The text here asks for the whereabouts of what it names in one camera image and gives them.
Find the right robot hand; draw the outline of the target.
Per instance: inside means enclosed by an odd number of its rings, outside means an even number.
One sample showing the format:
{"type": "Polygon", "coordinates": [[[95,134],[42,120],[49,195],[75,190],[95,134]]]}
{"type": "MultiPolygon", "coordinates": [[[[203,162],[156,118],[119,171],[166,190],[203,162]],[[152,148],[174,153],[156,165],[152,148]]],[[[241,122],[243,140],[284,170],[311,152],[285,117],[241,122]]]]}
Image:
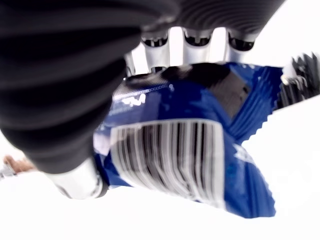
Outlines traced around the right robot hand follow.
{"type": "Polygon", "coordinates": [[[3,0],[0,130],[70,199],[108,190],[94,162],[110,110],[142,37],[172,27],[224,27],[254,41],[281,0],[3,0]]]}

